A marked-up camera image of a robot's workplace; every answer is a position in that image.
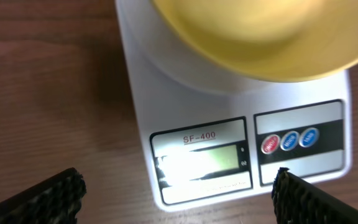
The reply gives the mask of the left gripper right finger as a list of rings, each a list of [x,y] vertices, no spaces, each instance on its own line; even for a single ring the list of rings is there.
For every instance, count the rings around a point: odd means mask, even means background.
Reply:
[[[272,202],[278,224],[358,224],[358,210],[279,168]]]

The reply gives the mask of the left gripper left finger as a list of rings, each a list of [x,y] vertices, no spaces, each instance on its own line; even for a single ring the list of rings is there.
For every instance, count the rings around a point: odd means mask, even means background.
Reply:
[[[76,224],[85,194],[83,176],[69,168],[0,202],[0,224]]]

